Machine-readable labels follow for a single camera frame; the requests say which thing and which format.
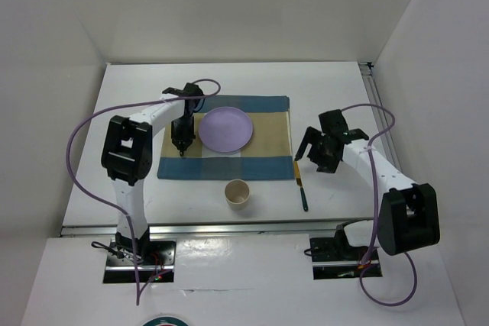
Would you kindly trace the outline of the green handled gold knife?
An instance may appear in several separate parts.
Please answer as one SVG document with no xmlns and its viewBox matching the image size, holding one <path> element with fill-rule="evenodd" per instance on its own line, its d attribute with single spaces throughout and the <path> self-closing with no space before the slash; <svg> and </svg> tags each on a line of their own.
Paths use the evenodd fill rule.
<svg viewBox="0 0 489 326">
<path fill-rule="evenodd" d="M 293 169 L 294 169 L 294 176 L 295 176 L 296 183 L 300 189 L 300 197 L 301 197 L 303 210 L 304 210 L 304 212 L 308 212 L 309 206 L 308 206 L 308 202 L 306 199 L 306 193 L 305 193 L 305 190 L 303 188 L 303 182 L 302 182 L 302 178 L 300 175 L 299 164 L 296 160 L 293 161 Z"/>
</svg>

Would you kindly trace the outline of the purple plate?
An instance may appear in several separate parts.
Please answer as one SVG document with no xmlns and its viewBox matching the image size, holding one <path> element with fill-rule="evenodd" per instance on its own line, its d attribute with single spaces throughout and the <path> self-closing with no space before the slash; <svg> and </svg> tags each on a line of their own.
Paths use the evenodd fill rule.
<svg viewBox="0 0 489 326">
<path fill-rule="evenodd" d="M 231 153 L 243 148 L 251 139 L 251 118 L 233 107 L 218 107 L 205 113 L 199 123 L 199 138 L 209 150 Z"/>
</svg>

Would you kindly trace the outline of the blue tan white placemat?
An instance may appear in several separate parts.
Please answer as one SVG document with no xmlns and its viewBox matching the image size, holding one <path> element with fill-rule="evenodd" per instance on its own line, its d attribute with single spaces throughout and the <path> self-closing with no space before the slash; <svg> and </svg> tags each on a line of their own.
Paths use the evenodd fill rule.
<svg viewBox="0 0 489 326">
<path fill-rule="evenodd" d="M 251 120 L 249 141 L 236 151 L 218 152 L 200 140 L 201 120 L 215 108 L 237 108 Z M 285 180 L 293 179 L 290 141 L 290 99 L 285 95 L 218 95 L 194 114 L 195 135 L 181 157 L 164 133 L 157 178 L 167 180 Z"/>
</svg>

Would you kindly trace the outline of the beige cup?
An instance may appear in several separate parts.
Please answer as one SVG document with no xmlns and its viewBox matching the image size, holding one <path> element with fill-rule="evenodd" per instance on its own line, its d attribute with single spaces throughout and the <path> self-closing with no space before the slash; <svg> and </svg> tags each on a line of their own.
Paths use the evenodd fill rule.
<svg viewBox="0 0 489 326">
<path fill-rule="evenodd" d="M 246 207 L 250 197 L 248 184 L 240 179 L 230 181 L 224 191 L 225 200 L 232 210 L 241 210 Z"/>
</svg>

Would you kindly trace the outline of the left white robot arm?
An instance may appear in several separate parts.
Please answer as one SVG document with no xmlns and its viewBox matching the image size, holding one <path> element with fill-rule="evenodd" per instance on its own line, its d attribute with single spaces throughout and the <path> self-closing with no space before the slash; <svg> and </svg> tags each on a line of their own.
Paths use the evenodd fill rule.
<svg viewBox="0 0 489 326">
<path fill-rule="evenodd" d="M 153 163 L 153 139 L 170 126 L 171 142 L 180 156 L 196 139 L 194 113 L 204 92 L 197 82 L 183 89 L 167 88 L 160 103 L 130 117 L 114 116 L 102 149 L 101 164 L 115 190 L 118 217 L 115 242 L 134 264 L 144 263 L 151 255 L 150 231 L 144 213 L 144 180 Z"/>
</svg>

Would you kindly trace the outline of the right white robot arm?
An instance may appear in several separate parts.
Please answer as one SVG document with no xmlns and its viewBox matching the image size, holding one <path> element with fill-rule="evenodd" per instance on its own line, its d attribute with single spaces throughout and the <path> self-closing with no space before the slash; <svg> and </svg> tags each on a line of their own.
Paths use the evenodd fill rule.
<svg viewBox="0 0 489 326">
<path fill-rule="evenodd" d="M 435 189 L 402 174 L 374 148 L 373 137 L 348 127 L 342 110 L 320 114 L 319 122 L 319 130 L 306 129 L 294 160 L 306 156 L 321 173 L 335 173 L 344 163 L 371 184 L 374 216 L 361 264 L 366 264 L 377 246 L 395 256 L 437 244 L 440 226 Z"/>
</svg>

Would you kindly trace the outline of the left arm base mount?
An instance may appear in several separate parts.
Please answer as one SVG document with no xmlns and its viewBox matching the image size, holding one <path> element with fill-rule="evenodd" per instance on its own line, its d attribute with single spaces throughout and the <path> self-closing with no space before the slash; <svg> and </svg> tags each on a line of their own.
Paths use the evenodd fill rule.
<svg viewBox="0 0 489 326">
<path fill-rule="evenodd" d="M 91 247 L 106 253 L 105 284 L 135 283 L 133 253 L 117 247 L 114 239 L 110 240 L 109 245 L 93 241 Z M 159 240 L 150 243 L 145 255 L 136 256 L 140 282 L 144 284 L 149 279 L 154 283 L 173 282 L 175 257 L 176 241 Z"/>
</svg>

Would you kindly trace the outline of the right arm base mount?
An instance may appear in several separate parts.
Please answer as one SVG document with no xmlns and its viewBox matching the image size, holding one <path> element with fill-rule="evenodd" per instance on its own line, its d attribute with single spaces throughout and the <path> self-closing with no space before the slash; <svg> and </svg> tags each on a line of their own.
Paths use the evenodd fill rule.
<svg viewBox="0 0 489 326">
<path fill-rule="evenodd" d="M 367 246 L 352 247 L 347 240 L 336 237 L 311 237 L 303 254 L 312 261 L 314 280 L 354 279 L 363 270 L 366 277 L 382 277 L 377 251 L 364 266 L 361 265 Z"/>
</svg>

